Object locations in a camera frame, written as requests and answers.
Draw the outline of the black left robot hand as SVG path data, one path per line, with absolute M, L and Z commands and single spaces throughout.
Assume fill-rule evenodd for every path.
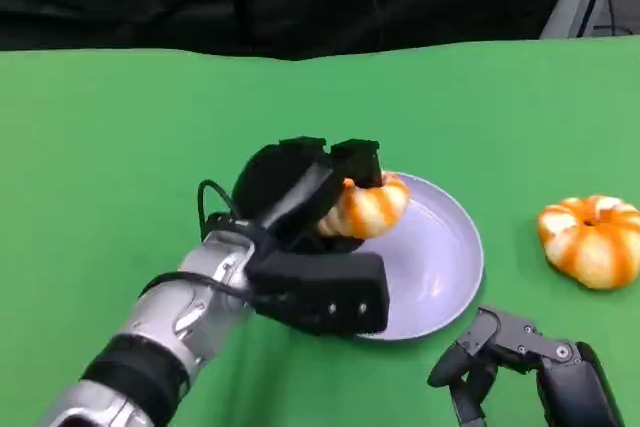
M 325 150 L 326 140 L 297 137 L 255 153 L 239 175 L 232 199 L 240 217 L 265 226 L 283 249 L 298 254 L 351 253 L 363 241 L 352 234 L 323 235 L 319 221 L 338 204 L 344 181 L 382 185 L 380 144 L 349 139 Z

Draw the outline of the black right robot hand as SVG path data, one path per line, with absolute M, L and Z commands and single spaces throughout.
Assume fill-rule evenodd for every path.
M 485 426 L 482 403 L 498 369 L 536 373 L 549 426 L 622 427 L 624 420 L 599 357 L 586 342 L 543 335 L 534 321 L 491 306 L 446 349 L 427 383 L 449 389 L 460 426 Z

